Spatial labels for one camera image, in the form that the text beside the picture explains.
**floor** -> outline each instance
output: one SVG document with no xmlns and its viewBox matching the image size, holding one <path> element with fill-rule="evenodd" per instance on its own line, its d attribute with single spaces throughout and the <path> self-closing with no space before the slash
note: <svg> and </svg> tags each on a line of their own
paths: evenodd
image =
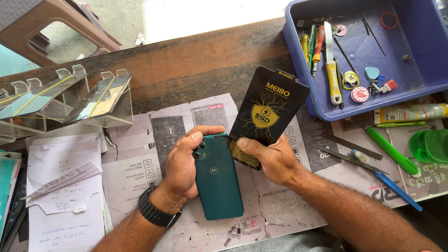
<svg viewBox="0 0 448 252">
<path fill-rule="evenodd" d="M 138 33 L 156 43 L 284 15 L 290 0 L 86 0 L 99 22 L 126 48 L 135 47 Z M 42 30 L 50 39 L 48 57 L 56 63 L 88 56 L 96 46 L 61 22 Z M 0 76 L 39 68 L 0 46 Z"/>
</svg>

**watch strap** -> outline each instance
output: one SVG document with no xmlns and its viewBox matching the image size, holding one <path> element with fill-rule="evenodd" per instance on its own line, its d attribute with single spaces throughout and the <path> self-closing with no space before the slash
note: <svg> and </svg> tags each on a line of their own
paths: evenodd
<svg viewBox="0 0 448 252">
<path fill-rule="evenodd" d="M 181 217 L 182 210 L 174 215 L 159 211 L 148 199 L 148 196 L 156 188 L 157 187 L 150 187 L 146 189 L 146 191 L 139 197 L 138 209 L 149 222 L 159 226 L 172 227 Z"/>
</svg>

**hairy forearm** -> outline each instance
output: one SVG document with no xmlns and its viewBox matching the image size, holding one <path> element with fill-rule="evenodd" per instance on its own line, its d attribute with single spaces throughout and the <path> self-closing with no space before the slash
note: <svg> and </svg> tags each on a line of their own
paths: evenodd
<svg viewBox="0 0 448 252">
<path fill-rule="evenodd" d="M 161 185 L 149 195 L 150 202 L 160 211 L 179 212 L 185 200 L 169 195 Z M 134 210 L 112 232 L 108 233 L 91 252 L 148 252 L 152 251 L 166 227 L 149 222 L 139 209 Z"/>
<path fill-rule="evenodd" d="M 359 251 L 442 251 L 387 206 L 305 169 L 287 187 Z"/>
</svg>

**teal smartphone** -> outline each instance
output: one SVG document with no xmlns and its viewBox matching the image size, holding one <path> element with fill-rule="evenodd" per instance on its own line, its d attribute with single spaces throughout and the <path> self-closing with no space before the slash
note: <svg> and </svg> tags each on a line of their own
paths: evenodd
<svg viewBox="0 0 448 252">
<path fill-rule="evenodd" d="M 226 133 L 206 135 L 193 151 L 196 185 L 209 221 L 240 217 L 244 213 L 235 164 Z"/>
</svg>

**wooden desk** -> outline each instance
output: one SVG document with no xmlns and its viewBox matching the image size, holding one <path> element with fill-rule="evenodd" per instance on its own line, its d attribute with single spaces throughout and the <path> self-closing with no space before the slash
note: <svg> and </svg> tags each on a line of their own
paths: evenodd
<svg viewBox="0 0 448 252">
<path fill-rule="evenodd" d="M 284 23 L 280 17 L 44 67 L 1 77 L 0 87 L 34 77 L 45 84 L 57 78 L 57 69 L 82 64 L 91 88 L 101 72 L 126 68 L 134 115 L 224 93 L 239 108 L 257 66 L 296 76 Z"/>
</svg>

